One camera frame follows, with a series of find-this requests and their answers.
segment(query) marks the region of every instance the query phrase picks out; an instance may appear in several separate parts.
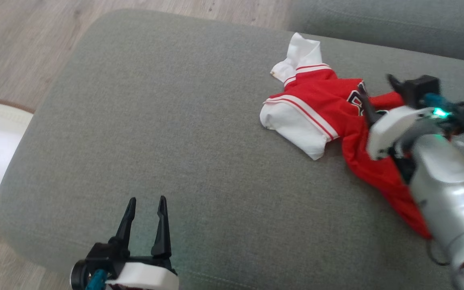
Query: gray cushion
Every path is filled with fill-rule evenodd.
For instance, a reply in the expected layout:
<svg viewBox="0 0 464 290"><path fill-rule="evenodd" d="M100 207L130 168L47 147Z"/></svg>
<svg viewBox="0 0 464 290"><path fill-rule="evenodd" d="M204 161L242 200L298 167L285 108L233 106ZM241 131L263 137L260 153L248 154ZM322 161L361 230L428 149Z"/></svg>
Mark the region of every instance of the gray cushion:
<svg viewBox="0 0 464 290"><path fill-rule="evenodd" d="M258 119L282 90L269 70L292 33L122 10L79 42L0 187L0 228L28 259L67 273L115 234L147 255L160 195L183 289L446 289L448 270L346 167L339 141L313 162ZM464 99L464 61L312 37L372 94L385 73L431 74Z"/></svg>
<svg viewBox="0 0 464 290"><path fill-rule="evenodd" d="M464 1L294 0L291 29L464 59Z"/></svg>

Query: gray ottoman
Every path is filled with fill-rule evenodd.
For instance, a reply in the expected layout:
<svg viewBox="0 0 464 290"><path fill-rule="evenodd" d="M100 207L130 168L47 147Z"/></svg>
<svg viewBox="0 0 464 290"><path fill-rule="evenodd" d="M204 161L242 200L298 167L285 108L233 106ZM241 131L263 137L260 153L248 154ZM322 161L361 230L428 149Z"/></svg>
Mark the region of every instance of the gray ottoman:
<svg viewBox="0 0 464 290"><path fill-rule="evenodd" d="M130 197L132 254L147 255L168 200L181 288L447 289L449 271L346 167L340 141L313 162L264 129L269 70L293 33L122 10L80 41L0 186L0 229L67 274L114 235ZM464 61L308 36L341 77L387 92L385 73L431 74L464 99Z"/></svg>

